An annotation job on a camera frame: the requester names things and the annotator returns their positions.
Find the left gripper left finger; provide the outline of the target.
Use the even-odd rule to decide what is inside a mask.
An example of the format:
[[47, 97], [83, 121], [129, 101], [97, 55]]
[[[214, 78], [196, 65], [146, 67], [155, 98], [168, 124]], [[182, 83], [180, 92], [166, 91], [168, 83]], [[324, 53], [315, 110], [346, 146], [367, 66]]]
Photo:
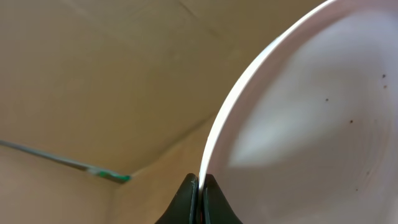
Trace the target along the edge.
[[166, 211], [155, 224], [195, 224], [197, 219], [198, 177], [184, 178]]

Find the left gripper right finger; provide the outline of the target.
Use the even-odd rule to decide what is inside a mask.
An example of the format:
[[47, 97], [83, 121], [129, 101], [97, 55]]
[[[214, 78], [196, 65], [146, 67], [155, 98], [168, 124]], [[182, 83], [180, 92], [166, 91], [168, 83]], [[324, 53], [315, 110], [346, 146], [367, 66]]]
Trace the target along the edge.
[[243, 224], [235, 215], [215, 177], [207, 174], [202, 196], [202, 221], [205, 224]]

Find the white plate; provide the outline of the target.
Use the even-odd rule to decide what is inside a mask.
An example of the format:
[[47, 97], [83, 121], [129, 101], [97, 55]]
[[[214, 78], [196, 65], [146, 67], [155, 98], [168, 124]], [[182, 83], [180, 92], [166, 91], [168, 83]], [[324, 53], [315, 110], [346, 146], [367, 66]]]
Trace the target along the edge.
[[397, 222], [397, 0], [321, 3], [220, 108], [211, 174], [243, 223]]

